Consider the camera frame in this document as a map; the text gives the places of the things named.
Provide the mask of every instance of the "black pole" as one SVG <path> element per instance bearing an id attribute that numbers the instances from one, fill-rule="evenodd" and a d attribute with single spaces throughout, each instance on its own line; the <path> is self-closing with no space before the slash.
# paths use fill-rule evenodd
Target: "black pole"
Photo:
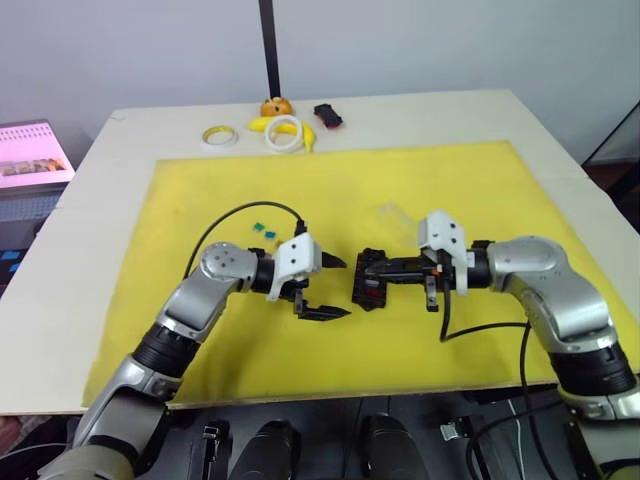
<path id="1" fill-rule="evenodd" d="M 278 51 L 276 50 L 276 26 L 273 19 L 273 0 L 258 0 L 264 57 L 267 61 L 269 93 L 271 98 L 280 97 L 280 74 L 278 73 Z"/>

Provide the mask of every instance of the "yellow banana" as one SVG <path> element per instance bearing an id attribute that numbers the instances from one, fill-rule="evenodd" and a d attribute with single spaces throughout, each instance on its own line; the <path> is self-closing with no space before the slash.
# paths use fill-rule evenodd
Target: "yellow banana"
<path id="1" fill-rule="evenodd" d="M 257 117 L 249 122 L 249 130 L 253 130 L 254 132 L 264 132 L 269 125 L 269 122 L 277 117 Z M 278 133 L 288 133 L 291 135 L 296 134 L 296 127 L 290 123 L 283 123 L 282 125 L 278 125 L 276 127 L 276 132 Z M 311 152 L 311 148 L 313 147 L 313 143 L 316 141 L 316 135 L 313 133 L 313 130 L 306 122 L 302 122 L 302 138 L 304 140 L 304 149 L 307 153 Z"/>

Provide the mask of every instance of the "orange ball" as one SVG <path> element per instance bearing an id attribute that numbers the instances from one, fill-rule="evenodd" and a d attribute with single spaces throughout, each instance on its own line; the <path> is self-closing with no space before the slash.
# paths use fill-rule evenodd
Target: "orange ball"
<path id="1" fill-rule="evenodd" d="M 277 115 L 293 115 L 293 107 L 289 100 L 283 97 L 267 98 L 260 106 L 260 115 L 275 117 Z"/>

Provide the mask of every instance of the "computer screen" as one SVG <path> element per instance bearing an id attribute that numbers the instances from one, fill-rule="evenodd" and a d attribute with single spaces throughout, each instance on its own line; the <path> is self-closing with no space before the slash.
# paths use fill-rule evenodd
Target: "computer screen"
<path id="1" fill-rule="evenodd" d="M 74 173 L 46 120 L 0 125 L 0 189 L 67 183 Z"/>

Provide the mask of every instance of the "tape roll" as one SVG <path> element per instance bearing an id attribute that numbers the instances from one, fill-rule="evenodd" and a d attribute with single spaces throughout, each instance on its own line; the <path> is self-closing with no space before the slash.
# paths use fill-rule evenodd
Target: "tape roll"
<path id="1" fill-rule="evenodd" d="M 231 135 L 229 138 L 222 142 L 214 142 L 211 138 L 214 134 L 226 132 Z M 236 132 L 232 127 L 227 125 L 216 125 L 215 127 L 207 128 L 204 132 L 202 132 L 202 146 L 205 148 L 224 148 L 230 147 L 234 145 L 238 141 L 238 132 Z"/>
<path id="2" fill-rule="evenodd" d="M 272 135 L 274 134 L 275 129 L 283 123 L 291 123 L 294 125 L 296 127 L 296 135 L 293 137 L 291 142 L 284 145 L 278 145 L 273 141 Z M 269 122 L 269 125 L 267 125 L 267 128 L 264 131 L 264 140 L 267 142 L 267 145 L 276 152 L 293 152 L 302 146 L 302 122 L 293 115 L 278 115 Z"/>

